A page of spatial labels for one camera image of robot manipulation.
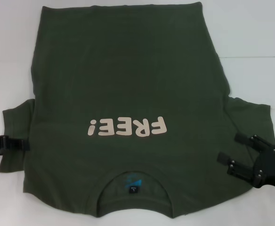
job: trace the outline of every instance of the folded t-shirt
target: folded t-shirt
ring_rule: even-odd
[[[216,161],[253,164],[236,132],[275,143],[270,107],[228,96],[199,2],[43,7],[32,81],[35,100],[4,111],[31,150],[0,172],[24,169],[24,192],[61,210],[202,210],[251,188]]]

